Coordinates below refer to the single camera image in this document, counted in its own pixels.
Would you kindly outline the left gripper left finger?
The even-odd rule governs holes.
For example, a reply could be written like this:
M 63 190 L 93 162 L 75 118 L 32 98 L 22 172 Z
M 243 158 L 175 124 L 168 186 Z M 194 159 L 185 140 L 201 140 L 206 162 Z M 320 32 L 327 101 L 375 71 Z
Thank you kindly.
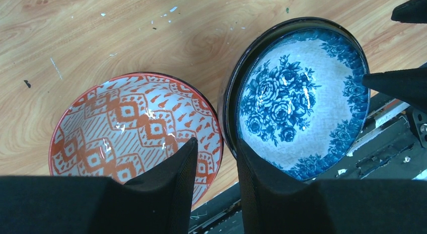
M 1 233 L 188 233 L 198 142 L 149 171 L 109 177 L 1 177 Z

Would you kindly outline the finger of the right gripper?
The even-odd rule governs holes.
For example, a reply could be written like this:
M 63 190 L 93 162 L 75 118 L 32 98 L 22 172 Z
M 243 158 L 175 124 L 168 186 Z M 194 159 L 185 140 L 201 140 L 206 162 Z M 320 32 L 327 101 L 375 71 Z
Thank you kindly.
M 426 68 L 366 74 L 362 85 L 426 112 Z
M 426 0 L 409 0 L 393 9 L 391 20 L 401 23 L 426 24 Z

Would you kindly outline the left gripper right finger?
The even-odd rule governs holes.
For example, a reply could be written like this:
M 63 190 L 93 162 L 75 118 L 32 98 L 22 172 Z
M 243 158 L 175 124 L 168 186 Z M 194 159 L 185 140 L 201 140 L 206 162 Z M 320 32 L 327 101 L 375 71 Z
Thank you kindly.
M 300 182 L 242 139 L 237 166 L 245 233 L 426 233 L 426 182 Z

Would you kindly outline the blue floral bowl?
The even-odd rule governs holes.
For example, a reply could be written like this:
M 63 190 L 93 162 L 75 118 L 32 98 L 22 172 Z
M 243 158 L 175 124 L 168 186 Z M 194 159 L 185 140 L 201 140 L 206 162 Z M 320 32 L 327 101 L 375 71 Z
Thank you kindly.
M 222 135 L 280 171 L 311 180 L 350 150 L 366 121 L 369 73 L 356 38 L 334 21 L 300 17 L 258 36 L 225 77 L 218 101 Z

